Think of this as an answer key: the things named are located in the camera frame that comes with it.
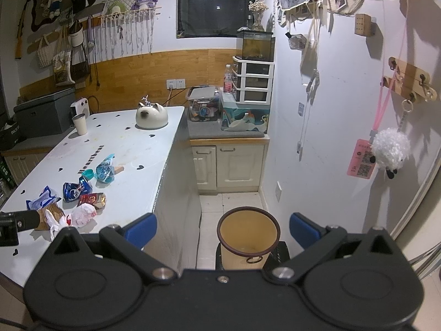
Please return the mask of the brown paper bag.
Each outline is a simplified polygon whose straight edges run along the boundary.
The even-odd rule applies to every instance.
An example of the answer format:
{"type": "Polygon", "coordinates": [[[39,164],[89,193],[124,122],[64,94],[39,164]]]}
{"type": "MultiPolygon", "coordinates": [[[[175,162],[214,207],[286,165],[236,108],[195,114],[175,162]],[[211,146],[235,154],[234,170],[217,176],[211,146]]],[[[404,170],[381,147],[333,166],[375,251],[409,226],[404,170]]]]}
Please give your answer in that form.
{"type": "Polygon", "coordinates": [[[50,230],[52,225],[58,223],[64,217],[64,211],[56,202],[46,205],[38,211],[40,222],[34,229],[37,231],[50,230]]]}

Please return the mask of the blue white snack wrapper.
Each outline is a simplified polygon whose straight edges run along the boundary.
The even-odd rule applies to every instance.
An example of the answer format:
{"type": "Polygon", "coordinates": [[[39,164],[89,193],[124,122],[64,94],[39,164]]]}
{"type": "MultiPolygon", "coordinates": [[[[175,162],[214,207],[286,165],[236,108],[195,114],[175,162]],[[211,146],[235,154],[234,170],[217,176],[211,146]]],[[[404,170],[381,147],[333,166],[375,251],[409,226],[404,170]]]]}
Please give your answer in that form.
{"type": "Polygon", "coordinates": [[[37,199],[26,201],[26,208],[27,210],[44,209],[46,206],[56,203],[60,199],[61,198],[59,197],[57,192],[47,185],[42,190],[37,199]]]}

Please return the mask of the red cigarette pack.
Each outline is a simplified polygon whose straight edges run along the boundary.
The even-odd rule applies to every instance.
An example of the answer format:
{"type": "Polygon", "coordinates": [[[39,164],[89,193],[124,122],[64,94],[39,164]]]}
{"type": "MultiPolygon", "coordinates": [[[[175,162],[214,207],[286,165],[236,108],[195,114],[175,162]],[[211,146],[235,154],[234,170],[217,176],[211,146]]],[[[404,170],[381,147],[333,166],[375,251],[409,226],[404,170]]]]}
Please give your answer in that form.
{"type": "Polygon", "coordinates": [[[82,204],[90,204],[96,210],[100,210],[105,208],[106,196],[104,193],[83,194],[79,196],[79,202],[78,202],[78,205],[82,205],[82,204]]]}

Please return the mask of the white plastic bag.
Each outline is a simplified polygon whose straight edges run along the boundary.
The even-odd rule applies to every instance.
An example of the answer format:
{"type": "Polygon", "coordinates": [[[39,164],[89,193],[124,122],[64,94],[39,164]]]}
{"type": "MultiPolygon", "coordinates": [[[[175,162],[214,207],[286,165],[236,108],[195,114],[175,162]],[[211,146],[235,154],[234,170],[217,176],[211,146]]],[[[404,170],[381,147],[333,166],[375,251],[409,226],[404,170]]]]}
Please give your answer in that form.
{"type": "Polygon", "coordinates": [[[51,241],[55,240],[57,234],[65,227],[81,228],[86,226],[97,216],[96,209],[90,204],[82,204],[73,209],[69,214],[64,214],[58,223],[52,225],[49,233],[51,241]]]}

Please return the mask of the crushed blue pepsi can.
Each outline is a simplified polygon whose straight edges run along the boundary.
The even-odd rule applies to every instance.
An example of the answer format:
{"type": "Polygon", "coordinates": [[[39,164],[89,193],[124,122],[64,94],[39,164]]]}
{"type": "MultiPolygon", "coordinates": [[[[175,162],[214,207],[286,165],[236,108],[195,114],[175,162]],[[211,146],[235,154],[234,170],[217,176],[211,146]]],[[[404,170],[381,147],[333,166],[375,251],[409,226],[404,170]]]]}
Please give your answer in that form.
{"type": "Polygon", "coordinates": [[[63,185],[63,199],[65,202],[76,201],[81,195],[92,192],[93,186],[84,176],[80,176],[77,183],[65,182],[63,185]]]}

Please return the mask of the light blue snack wrapper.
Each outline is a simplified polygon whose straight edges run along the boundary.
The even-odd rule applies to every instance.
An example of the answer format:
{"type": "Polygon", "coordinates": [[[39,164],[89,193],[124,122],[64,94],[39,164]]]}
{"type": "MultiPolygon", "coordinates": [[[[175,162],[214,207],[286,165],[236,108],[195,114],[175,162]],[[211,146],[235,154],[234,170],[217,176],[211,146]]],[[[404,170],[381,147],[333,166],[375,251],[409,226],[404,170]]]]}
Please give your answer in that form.
{"type": "Polygon", "coordinates": [[[101,163],[96,166],[95,177],[97,181],[110,184],[114,181],[114,166],[113,166],[114,154],[107,156],[101,163]]]}

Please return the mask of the teal bottle cap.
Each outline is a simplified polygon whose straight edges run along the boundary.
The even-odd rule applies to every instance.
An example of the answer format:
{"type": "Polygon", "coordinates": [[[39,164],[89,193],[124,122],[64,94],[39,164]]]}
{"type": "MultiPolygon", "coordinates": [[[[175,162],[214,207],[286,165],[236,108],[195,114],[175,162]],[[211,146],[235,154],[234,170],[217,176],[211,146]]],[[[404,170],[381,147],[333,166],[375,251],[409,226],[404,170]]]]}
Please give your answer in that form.
{"type": "Polygon", "coordinates": [[[94,171],[92,169],[87,169],[82,173],[82,176],[87,180],[91,180],[94,177],[94,171]]]}

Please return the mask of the beige trash bin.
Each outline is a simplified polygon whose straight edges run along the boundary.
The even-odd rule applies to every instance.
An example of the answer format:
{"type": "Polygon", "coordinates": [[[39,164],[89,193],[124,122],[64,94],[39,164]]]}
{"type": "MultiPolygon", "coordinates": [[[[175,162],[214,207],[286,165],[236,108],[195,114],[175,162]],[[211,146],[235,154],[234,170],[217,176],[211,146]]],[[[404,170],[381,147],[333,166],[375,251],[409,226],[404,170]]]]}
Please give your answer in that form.
{"type": "Polygon", "coordinates": [[[217,237],[225,270],[258,270],[277,247],[280,227],[275,217],[263,209],[237,207],[220,218],[217,237]]]}

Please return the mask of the pink card tag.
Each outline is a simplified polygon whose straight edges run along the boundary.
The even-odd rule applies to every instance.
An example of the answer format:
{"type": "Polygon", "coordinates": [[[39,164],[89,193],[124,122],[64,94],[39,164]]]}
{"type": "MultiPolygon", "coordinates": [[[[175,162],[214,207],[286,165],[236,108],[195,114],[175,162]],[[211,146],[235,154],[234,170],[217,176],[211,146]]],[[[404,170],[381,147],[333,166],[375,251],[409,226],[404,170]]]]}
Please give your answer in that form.
{"type": "Polygon", "coordinates": [[[375,169],[372,146],[367,140],[359,139],[354,147],[354,152],[347,170],[348,176],[370,179],[375,169]]]}

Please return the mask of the cream floor cabinet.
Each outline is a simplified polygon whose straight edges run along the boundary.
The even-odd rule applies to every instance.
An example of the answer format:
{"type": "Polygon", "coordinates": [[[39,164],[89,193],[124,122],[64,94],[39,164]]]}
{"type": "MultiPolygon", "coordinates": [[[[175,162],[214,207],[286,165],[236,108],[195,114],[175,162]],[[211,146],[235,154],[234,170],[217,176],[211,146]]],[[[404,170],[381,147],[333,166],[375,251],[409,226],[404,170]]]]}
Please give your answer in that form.
{"type": "Polygon", "coordinates": [[[201,194],[258,192],[270,138],[192,139],[201,194]]]}

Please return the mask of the white paper cup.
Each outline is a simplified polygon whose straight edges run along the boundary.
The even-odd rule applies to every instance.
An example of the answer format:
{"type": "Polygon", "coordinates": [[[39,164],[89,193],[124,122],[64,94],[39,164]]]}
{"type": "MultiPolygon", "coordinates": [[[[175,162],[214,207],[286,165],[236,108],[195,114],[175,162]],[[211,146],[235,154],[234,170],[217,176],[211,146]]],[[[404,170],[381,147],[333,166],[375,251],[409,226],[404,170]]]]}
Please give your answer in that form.
{"type": "Polygon", "coordinates": [[[87,123],[85,114],[77,114],[72,118],[73,124],[76,128],[78,135],[87,134],[87,123]]]}

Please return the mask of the clear storage box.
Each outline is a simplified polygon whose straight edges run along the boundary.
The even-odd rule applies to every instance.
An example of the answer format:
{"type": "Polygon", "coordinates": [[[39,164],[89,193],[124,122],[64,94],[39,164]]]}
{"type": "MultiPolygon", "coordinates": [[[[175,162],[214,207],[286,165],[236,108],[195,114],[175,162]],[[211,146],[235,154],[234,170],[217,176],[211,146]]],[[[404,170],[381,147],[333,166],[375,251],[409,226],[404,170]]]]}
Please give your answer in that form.
{"type": "Polygon", "coordinates": [[[187,93],[188,118],[193,122],[216,121],[220,116],[220,92],[214,85],[191,87],[187,93]]]}

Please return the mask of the plastic water bottle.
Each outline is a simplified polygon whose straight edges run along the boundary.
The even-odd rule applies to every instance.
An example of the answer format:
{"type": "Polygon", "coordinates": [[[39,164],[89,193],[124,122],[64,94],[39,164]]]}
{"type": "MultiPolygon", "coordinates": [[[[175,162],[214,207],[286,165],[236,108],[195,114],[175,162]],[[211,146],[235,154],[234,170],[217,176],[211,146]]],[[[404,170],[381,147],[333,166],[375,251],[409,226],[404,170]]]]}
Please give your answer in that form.
{"type": "Polygon", "coordinates": [[[224,73],[224,92],[230,94],[232,92],[232,67],[228,63],[224,73]]]}

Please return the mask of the dark window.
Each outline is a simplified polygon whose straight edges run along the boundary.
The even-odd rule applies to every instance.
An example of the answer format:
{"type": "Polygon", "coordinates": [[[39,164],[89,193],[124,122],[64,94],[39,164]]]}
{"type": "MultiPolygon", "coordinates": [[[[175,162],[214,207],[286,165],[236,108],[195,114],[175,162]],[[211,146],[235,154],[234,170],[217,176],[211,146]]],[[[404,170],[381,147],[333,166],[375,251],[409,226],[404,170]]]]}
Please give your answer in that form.
{"type": "Polygon", "coordinates": [[[234,38],[251,0],[177,0],[178,38],[234,38]]]}

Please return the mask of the wall power socket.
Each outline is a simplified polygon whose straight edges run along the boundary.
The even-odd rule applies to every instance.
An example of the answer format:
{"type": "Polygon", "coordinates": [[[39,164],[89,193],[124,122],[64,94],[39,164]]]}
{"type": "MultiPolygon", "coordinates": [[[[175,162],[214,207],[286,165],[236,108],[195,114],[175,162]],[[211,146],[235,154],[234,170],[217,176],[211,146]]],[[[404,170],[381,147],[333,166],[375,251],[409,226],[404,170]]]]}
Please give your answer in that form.
{"type": "Polygon", "coordinates": [[[167,89],[185,89],[186,88],[185,79],[167,79],[166,88],[167,89]]]}

